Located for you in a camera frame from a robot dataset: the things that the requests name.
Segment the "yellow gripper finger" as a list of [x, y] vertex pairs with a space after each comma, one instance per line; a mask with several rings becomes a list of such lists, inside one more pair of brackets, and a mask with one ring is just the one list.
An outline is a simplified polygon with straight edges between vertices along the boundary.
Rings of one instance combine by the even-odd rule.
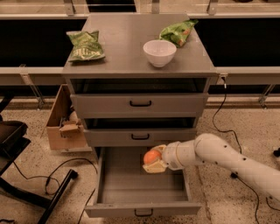
[[165, 148], [166, 148], [166, 145], [165, 144], [161, 144], [161, 145], [153, 147], [152, 150], [153, 151], [158, 151], [159, 153], [162, 153]]
[[151, 164], [144, 164], [143, 168], [147, 173], [162, 173], [165, 172], [167, 164], [158, 159]]

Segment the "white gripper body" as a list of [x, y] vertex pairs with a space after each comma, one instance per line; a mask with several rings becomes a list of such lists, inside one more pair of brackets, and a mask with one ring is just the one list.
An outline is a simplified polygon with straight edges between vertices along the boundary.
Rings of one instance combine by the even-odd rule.
[[162, 160], [172, 171], [182, 170], [184, 168], [177, 156], [178, 146], [179, 142], [169, 143], [164, 147], [162, 152]]

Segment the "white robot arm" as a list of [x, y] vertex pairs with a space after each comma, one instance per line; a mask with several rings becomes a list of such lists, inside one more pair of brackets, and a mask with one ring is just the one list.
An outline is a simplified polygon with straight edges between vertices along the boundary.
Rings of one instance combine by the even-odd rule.
[[261, 164], [233, 149], [214, 134], [204, 133], [194, 140], [153, 147], [144, 154], [148, 173], [184, 170], [188, 165], [211, 163], [230, 170], [245, 183], [257, 187], [274, 200], [280, 200], [280, 171]]

